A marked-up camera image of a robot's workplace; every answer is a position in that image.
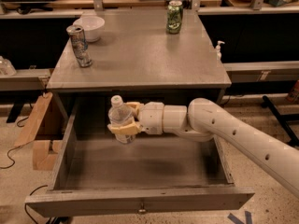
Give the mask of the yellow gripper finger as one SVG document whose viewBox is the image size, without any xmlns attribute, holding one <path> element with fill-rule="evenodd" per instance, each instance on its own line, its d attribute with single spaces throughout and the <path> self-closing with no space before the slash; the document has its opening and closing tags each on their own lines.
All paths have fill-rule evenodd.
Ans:
<svg viewBox="0 0 299 224">
<path fill-rule="evenodd" d="M 139 102 L 127 102 L 126 103 L 132 110 L 133 112 L 133 116 L 135 118 L 138 117 L 139 112 L 141 111 L 141 109 L 143 108 L 143 104 L 139 103 Z"/>
<path fill-rule="evenodd" d="M 142 132 L 142 127 L 139 122 L 133 122 L 120 127 L 108 124 L 107 127 L 114 134 L 135 135 Z"/>
</svg>

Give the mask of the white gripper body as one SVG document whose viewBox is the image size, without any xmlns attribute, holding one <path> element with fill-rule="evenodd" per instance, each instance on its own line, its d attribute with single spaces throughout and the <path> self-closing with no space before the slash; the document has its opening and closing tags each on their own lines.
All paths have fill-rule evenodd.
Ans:
<svg viewBox="0 0 299 224">
<path fill-rule="evenodd" d="M 149 102 L 143 105 L 138 114 L 142 131 L 147 134 L 163 133 L 164 104 Z"/>
</svg>

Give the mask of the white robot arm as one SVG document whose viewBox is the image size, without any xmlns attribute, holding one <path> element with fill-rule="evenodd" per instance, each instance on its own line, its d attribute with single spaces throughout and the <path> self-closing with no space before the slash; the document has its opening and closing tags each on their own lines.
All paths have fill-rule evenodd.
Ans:
<svg viewBox="0 0 299 224">
<path fill-rule="evenodd" d="M 142 132 L 172 133 L 197 142 L 209 141 L 217 135 L 299 197 L 298 150 L 235 118 L 208 99 L 196 98 L 185 106 L 125 103 L 115 95 L 111 98 L 108 117 L 108 129 L 124 144 L 132 142 Z"/>
</svg>

